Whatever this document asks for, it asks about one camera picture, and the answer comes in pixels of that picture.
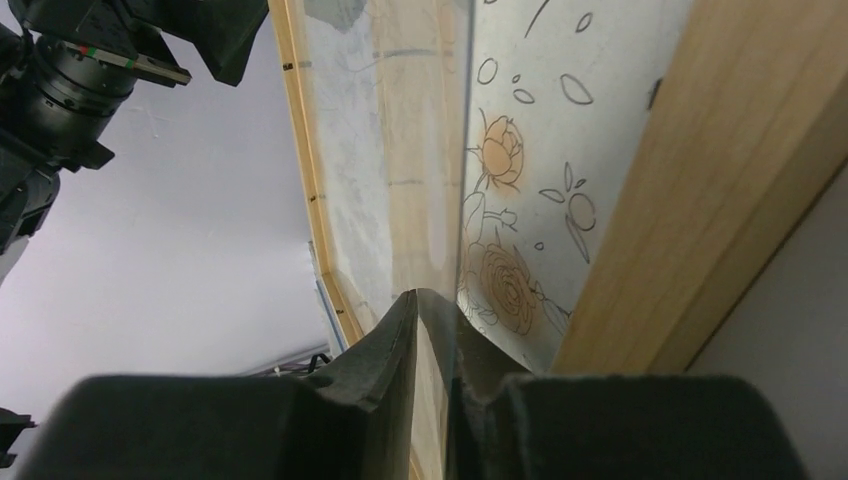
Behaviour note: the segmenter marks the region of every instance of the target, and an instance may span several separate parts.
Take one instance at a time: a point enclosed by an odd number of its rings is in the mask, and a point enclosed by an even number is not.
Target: robotic arm
[[[0,25],[0,283],[42,226],[61,170],[97,170],[98,143],[138,80],[187,85],[162,32],[195,45],[236,86],[266,0],[9,0],[23,35]],[[37,41],[31,32],[41,33]]]

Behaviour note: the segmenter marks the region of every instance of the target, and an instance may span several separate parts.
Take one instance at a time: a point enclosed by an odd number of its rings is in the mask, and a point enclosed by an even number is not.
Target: black cylinder
[[[21,78],[11,127],[51,156],[73,158],[97,143],[136,78],[43,35]]]

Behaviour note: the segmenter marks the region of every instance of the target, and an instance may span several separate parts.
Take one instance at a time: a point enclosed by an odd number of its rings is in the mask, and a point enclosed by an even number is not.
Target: black object
[[[0,408],[0,468],[9,468],[15,461],[15,455],[9,453],[9,448],[18,439],[18,435],[35,424],[29,415],[18,415]]]
[[[268,13],[266,0],[8,1],[24,33],[0,25],[0,255],[41,228],[61,169],[115,156],[98,138],[137,80],[190,80],[161,31],[192,42],[235,86]]]
[[[805,478],[745,383],[511,373],[523,369],[429,290],[401,295],[305,381],[88,380],[42,427],[19,478],[406,479],[419,315],[453,387],[448,479]],[[454,329],[451,355],[452,337],[437,335]]]

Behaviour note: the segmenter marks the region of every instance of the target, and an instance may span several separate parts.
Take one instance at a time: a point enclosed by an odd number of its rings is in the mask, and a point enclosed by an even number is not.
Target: orange flower
[[[477,155],[483,165],[483,177],[494,183],[495,187],[506,185],[514,190],[518,188],[515,181],[521,176],[524,169],[524,139],[521,132],[515,126],[513,120],[501,116],[491,125],[485,125],[486,117],[483,116],[484,128],[486,130],[483,138],[483,146],[470,149]]]
[[[530,331],[538,299],[530,288],[530,272],[517,249],[509,254],[491,244],[483,255],[480,282],[483,294],[498,320],[525,335]]]

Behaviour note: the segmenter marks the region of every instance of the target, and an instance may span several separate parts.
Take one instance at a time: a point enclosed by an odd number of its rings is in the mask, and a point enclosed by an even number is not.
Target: white wall
[[[848,172],[843,171],[706,346],[772,402],[814,478],[848,478]]]
[[[101,137],[117,157],[63,174],[0,288],[0,406],[41,419],[93,373],[237,373],[326,341],[270,23],[237,89],[169,43],[192,83],[139,82]]]

